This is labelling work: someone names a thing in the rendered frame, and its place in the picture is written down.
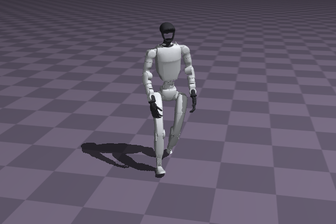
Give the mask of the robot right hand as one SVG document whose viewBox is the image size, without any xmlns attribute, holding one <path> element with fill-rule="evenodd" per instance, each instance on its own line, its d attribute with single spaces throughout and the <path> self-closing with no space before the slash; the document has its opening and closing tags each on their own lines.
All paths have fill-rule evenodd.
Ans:
<svg viewBox="0 0 336 224">
<path fill-rule="evenodd" d="M 155 100 L 155 96 L 154 95 L 151 95 L 151 99 L 152 101 L 149 101 L 149 104 L 150 104 L 150 110 L 151 110 L 151 113 L 152 113 L 152 116 L 154 118 L 161 118 L 161 115 L 157 109 L 159 109 L 160 111 L 162 111 L 157 105 L 156 105 L 156 100 Z"/>
</svg>

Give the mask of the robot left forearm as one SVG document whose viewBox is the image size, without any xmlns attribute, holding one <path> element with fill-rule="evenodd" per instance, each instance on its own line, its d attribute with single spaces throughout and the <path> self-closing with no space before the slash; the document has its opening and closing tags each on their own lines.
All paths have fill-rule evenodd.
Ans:
<svg viewBox="0 0 336 224">
<path fill-rule="evenodd" d="M 192 75 L 188 75 L 188 88 L 190 89 L 189 93 L 191 95 L 191 90 L 194 89 L 196 93 L 196 85 L 195 85 L 195 73 L 194 73 L 194 68 L 191 67 Z"/>
</svg>

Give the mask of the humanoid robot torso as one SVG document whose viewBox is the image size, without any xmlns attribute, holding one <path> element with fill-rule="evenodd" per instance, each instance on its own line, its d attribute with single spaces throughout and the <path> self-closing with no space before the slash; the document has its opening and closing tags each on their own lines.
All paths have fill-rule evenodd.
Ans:
<svg viewBox="0 0 336 224">
<path fill-rule="evenodd" d="M 162 101 L 176 100 L 176 87 L 172 80 L 176 80 L 181 69 L 181 48 L 179 44 L 172 43 L 172 47 L 163 47 L 157 45 L 157 53 L 155 57 L 155 67 L 163 82 L 160 86 Z"/>
</svg>

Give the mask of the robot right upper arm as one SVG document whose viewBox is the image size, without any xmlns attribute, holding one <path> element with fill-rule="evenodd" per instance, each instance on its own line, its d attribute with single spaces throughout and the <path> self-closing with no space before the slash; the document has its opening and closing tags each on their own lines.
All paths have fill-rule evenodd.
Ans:
<svg viewBox="0 0 336 224">
<path fill-rule="evenodd" d="M 148 49 L 145 53 L 143 73 L 146 72 L 148 74 L 148 80 L 151 80 L 153 77 L 152 73 L 150 73 L 150 69 L 152 67 L 153 58 L 156 57 L 156 53 L 157 53 L 157 48 Z"/>
</svg>

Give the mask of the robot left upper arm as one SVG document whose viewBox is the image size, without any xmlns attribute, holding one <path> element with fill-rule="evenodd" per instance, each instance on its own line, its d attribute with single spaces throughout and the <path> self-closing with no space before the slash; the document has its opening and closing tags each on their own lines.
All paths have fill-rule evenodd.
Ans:
<svg viewBox="0 0 336 224">
<path fill-rule="evenodd" d="M 192 74 L 191 67 L 192 67 L 192 60 L 190 55 L 190 49 L 186 45 L 179 45 L 181 48 L 181 53 L 183 54 L 183 60 L 186 65 L 184 68 L 185 74 Z"/>
</svg>

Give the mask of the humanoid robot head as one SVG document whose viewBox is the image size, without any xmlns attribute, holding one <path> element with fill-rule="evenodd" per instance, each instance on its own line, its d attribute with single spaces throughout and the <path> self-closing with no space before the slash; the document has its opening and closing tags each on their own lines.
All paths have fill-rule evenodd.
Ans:
<svg viewBox="0 0 336 224">
<path fill-rule="evenodd" d="M 162 45 L 163 43 L 161 45 L 163 47 L 172 47 L 173 44 L 171 45 L 171 42 L 174 39 L 174 35 L 175 35 L 175 28 L 174 28 L 174 26 L 171 23 L 168 23 L 168 22 L 163 23 L 160 26 L 160 32 L 161 32 L 162 37 L 164 39 L 163 43 L 166 44 L 165 46 Z M 164 38 L 164 34 L 168 34 L 168 33 L 173 33 L 172 38 Z"/>
</svg>

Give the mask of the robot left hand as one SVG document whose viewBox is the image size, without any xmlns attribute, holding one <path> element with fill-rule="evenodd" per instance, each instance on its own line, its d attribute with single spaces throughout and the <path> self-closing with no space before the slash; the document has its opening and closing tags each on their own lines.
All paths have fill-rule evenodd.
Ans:
<svg viewBox="0 0 336 224">
<path fill-rule="evenodd" d="M 194 112 L 195 111 L 195 106 L 196 106 L 196 94 L 195 94 L 195 90 L 194 89 L 192 89 L 191 90 L 191 98 L 193 99 L 193 104 L 192 104 L 192 106 L 193 106 L 193 109 L 192 110 L 190 110 L 190 113 L 192 113 L 192 112 Z"/>
</svg>

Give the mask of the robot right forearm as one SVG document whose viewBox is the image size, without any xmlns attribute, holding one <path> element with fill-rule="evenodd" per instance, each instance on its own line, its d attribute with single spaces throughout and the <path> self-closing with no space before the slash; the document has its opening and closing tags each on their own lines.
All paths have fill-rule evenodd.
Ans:
<svg viewBox="0 0 336 224">
<path fill-rule="evenodd" d="M 146 94 L 147 94 L 147 100 L 152 101 L 151 95 L 154 95 L 154 91 L 153 91 L 153 88 L 152 88 L 152 82 L 150 80 L 148 80 L 148 74 L 146 72 L 144 72 L 143 75 L 142 75 L 142 82 L 143 82 L 143 85 L 145 86 L 145 91 L 146 91 Z"/>
</svg>

